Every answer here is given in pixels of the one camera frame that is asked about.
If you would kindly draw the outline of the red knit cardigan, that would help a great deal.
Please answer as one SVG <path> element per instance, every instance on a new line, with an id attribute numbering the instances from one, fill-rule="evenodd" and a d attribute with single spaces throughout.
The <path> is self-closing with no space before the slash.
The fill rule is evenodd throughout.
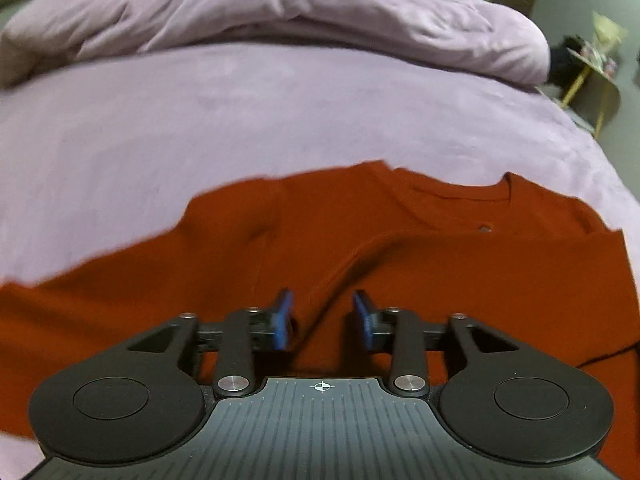
<path id="1" fill-rule="evenodd" d="M 1 289 L 1 428 L 58 370 L 170 318 L 206 321 L 288 288 L 292 373 L 378 375 L 352 293 L 441 323 L 454 312 L 597 377 L 615 420 L 602 450 L 639 474 L 639 306 L 623 234 L 575 197 L 517 174 L 442 183 L 382 162 L 255 179 L 196 196 L 169 231 L 35 286 Z"/>

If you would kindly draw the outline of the black clothes pile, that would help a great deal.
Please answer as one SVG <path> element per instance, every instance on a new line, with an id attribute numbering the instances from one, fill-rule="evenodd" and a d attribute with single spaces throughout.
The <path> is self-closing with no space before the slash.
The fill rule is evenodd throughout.
<path id="1" fill-rule="evenodd" d="M 582 37 L 564 36 L 560 44 L 550 48 L 548 84 L 564 88 L 574 81 L 582 70 L 582 63 L 570 51 L 579 52 L 583 45 Z"/>

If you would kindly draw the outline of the purple bed sheet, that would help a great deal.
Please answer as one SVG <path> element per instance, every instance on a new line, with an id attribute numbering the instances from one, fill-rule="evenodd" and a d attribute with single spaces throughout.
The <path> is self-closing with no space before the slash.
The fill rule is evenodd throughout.
<path id="1" fill-rule="evenodd" d="M 372 52 L 230 42 L 2 93 L 1 288 L 163 234 L 218 188 L 367 162 L 472 188 L 517 174 L 578 198 L 623 234 L 637 287 L 638 202 L 540 94 Z"/>

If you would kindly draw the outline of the purple rumpled duvet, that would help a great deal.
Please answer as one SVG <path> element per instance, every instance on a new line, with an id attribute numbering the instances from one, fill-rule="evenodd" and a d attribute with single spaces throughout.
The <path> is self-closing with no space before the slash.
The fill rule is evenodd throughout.
<path id="1" fill-rule="evenodd" d="M 100 58 L 267 37 L 338 42 L 520 86 L 541 84 L 550 70 L 542 31 L 484 0 L 32 0 L 2 28 L 1 83 Z"/>

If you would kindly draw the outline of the yellow leg side table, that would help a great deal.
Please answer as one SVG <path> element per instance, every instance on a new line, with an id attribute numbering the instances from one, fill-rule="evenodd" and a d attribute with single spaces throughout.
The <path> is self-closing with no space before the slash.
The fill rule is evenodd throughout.
<path id="1" fill-rule="evenodd" d="M 620 88 L 610 73 L 590 58 L 584 58 L 572 49 L 568 49 L 568 54 L 580 66 L 580 72 L 556 104 L 576 126 L 598 140 L 620 110 Z"/>

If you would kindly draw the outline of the cream paper bouquet wrap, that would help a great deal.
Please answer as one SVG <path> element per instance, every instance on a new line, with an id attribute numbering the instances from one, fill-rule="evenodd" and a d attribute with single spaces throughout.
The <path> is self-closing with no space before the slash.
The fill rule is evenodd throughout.
<path id="1" fill-rule="evenodd" d="M 592 45 L 602 55 L 614 54 L 628 35 L 624 26 L 597 11 L 592 12 L 592 26 Z"/>

